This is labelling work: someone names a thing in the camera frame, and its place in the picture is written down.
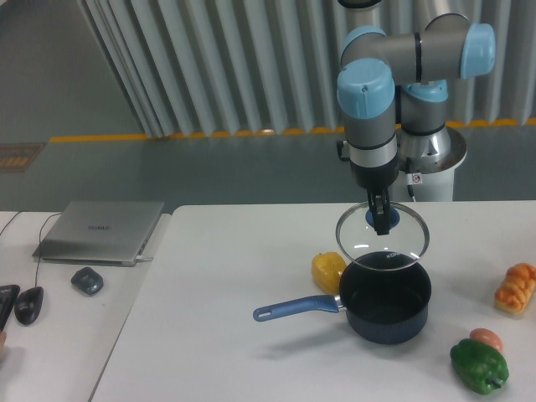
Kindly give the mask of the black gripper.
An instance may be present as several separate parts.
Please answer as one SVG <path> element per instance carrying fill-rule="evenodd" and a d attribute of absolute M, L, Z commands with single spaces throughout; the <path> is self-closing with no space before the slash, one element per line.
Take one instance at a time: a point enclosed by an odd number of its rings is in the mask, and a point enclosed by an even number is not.
<path fill-rule="evenodd" d="M 374 228 L 377 235 L 387 235 L 390 231 L 390 201 L 388 187 L 399 175 L 398 158 L 378 167 L 363 167 L 350 162 L 355 183 L 367 189 L 368 206 L 374 218 Z"/>

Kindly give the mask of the person's hand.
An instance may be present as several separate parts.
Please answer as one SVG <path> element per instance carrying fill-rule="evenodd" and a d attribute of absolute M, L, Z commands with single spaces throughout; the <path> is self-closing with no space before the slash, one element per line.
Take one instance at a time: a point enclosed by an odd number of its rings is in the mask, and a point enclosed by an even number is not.
<path fill-rule="evenodd" d="M 4 331 L 0 332 L 0 357 L 3 355 L 3 350 L 7 341 L 7 333 Z"/>

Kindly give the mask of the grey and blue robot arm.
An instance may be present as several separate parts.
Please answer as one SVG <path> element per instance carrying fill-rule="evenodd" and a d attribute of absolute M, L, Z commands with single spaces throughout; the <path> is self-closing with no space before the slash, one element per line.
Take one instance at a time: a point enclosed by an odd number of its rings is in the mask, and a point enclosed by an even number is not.
<path fill-rule="evenodd" d="M 427 18 L 421 30 L 389 35 L 363 25 L 348 34 L 340 56 L 337 99 L 350 166 L 379 235 L 392 226 L 389 189 L 413 188 L 402 175 L 430 179 L 433 200 L 452 193 L 466 142 L 446 124 L 448 83 L 487 75 L 495 65 L 490 24 L 470 21 L 453 1 L 417 8 Z"/>

